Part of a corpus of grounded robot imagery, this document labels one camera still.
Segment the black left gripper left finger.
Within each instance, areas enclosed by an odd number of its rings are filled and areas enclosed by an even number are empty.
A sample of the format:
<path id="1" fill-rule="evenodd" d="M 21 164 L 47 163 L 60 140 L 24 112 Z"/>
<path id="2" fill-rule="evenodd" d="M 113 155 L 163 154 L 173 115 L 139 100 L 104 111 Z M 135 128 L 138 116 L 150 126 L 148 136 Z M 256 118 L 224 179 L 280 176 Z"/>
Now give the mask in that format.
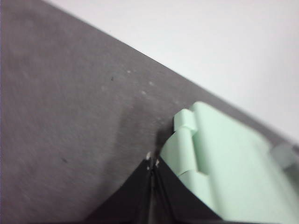
<path id="1" fill-rule="evenodd" d="M 144 159 L 105 202 L 86 221 L 89 224 L 136 224 L 145 220 L 142 210 L 148 208 L 152 159 Z"/>

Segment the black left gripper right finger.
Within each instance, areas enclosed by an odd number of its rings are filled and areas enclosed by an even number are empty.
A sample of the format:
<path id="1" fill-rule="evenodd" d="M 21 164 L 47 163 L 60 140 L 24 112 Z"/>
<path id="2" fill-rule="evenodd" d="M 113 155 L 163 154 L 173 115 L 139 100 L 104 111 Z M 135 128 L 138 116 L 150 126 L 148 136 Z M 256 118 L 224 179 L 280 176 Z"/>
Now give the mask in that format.
<path id="1" fill-rule="evenodd" d="M 167 224 L 221 224 L 222 218 L 198 199 L 162 157 L 153 165 L 160 219 Z"/>

